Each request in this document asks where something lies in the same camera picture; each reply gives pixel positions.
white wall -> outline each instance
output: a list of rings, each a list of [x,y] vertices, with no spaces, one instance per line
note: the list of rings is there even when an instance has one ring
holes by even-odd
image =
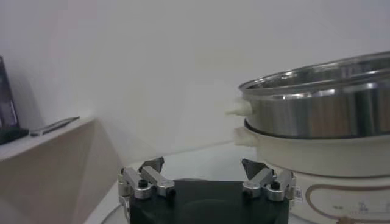
[[[249,79],[390,50],[390,1],[0,0],[27,127],[94,113],[123,162],[230,139]]]

metal bracket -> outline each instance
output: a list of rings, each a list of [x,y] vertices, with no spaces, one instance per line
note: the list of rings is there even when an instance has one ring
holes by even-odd
[[[118,174],[118,194],[119,203],[123,207],[124,216],[128,224],[130,224],[130,196],[132,189],[123,177],[124,168],[119,171]]]
[[[160,173],[162,168],[163,168],[164,163],[165,163],[165,161],[164,161],[163,157],[159,157],[159,158],[152,159],[152,160],[147,160],[144,163],[142,163],[140,168],[138,168],[138,173],[142,172],[142,168],[144,166],[151,166],[154,170],[156,170],[158,173]]]
[[[137,199],[148,199],[152,195],[152,185],[147,180],[142,179],[131,167],[124,168],[123,179],[131,187],[131,193]]]
[[[141,176],[156,187],[158,195],[166,198],[175,196],[175,182],[161,176],[151,166],[142,167]]]
[[[257,198],[261,195],[262,188],[271,184],[274,180],[272,169],[264,168],[249,181],[243,182],[243,195],[247,198]]]
[[[266,186],[267,198],[271,201],[283,201],[286,197],[294,199],[295,177],[289,170],[282,170],[276,180]]]

wooden shelf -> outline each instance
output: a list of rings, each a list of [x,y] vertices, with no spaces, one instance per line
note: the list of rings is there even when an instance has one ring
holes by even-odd
[[[81,126],[84,126],[90,122],[94,121],[93,117],[82,117],[67,126],[60,128],[58,130],[52,131],[43,136],[30,137],[26,136],[16,141],[0,145],[0,162],[10,159],[14,156],[20,155],[34,147],[44,144],[52,139],[58,138],[61,135],[64,135],[72,130],[75,130]]]

stainless steel pot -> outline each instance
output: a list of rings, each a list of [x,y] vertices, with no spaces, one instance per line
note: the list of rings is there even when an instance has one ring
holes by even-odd
[[[390,51],[279,72],[239,86],[252,131],[297,139],[390,133]]]

black screw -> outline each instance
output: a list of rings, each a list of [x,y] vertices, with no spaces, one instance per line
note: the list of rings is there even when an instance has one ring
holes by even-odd
[[[271,189],[272,190],[279,190],[280,189],[280,183],[276,182],[276,181],[272,182],[271,183]]]
[[[147,180],[144,180],[144,179],[139,180],[139,182],[138,182],[138,187],[139,187],[139,188],[145,188],[145,187],[147,187]]]

